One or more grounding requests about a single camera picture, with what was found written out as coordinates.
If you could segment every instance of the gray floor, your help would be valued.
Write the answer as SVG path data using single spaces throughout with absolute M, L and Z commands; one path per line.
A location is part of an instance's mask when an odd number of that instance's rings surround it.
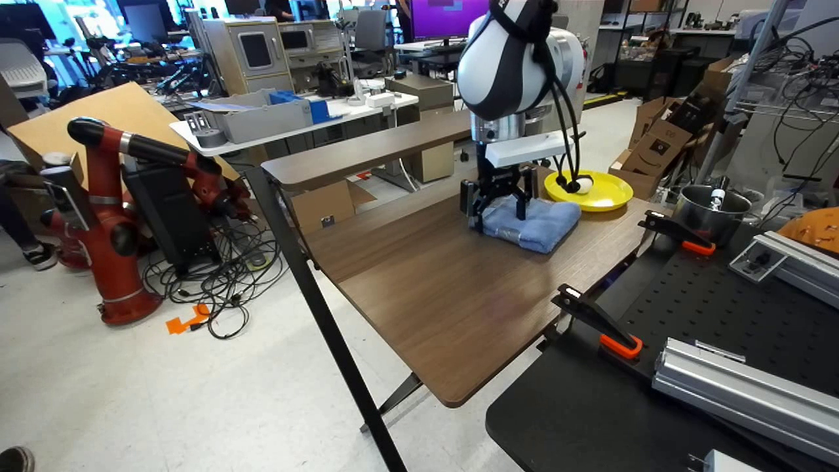
M 634 101 L 585 113 L 585 166 L 605 168 L 632 122 Z M 408 370 L 319 285 L 371 395 L 386 399 Z M 227 344 L 204 329 L 168 335 L 164 320 L 188 318 L 185 306 L 112 329 L 94 303 L 90 273 L 33 273 L 0 235 L 0 447 L 33 447 L 45 472 L 386 468 L 291 274 Z M 428 394 L 407 400 L 391 432 L 408 468 L 520 468 L 487 437 L 484 409 L 534 356 L 525 350 L 462 409 Z

